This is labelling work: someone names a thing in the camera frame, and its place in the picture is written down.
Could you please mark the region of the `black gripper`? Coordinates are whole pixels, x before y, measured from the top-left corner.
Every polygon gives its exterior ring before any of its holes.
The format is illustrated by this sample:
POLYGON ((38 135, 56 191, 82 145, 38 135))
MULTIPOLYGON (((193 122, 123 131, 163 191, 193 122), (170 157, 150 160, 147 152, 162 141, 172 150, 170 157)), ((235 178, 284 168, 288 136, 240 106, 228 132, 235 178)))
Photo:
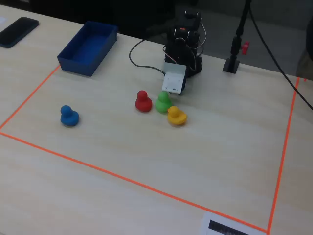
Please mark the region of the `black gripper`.
POLYGON ((185 70, 185 75, 184 75, 184 79, 183 79, 183 83, 182 83, 182 87, 181 87, 181 92, 179 93, 179 95, 182 95, 182 93, 185 89, 187 79, 191 78, 192 76, 193 76, 193 71, 191 70, 190 67, 187 67, 185 70))

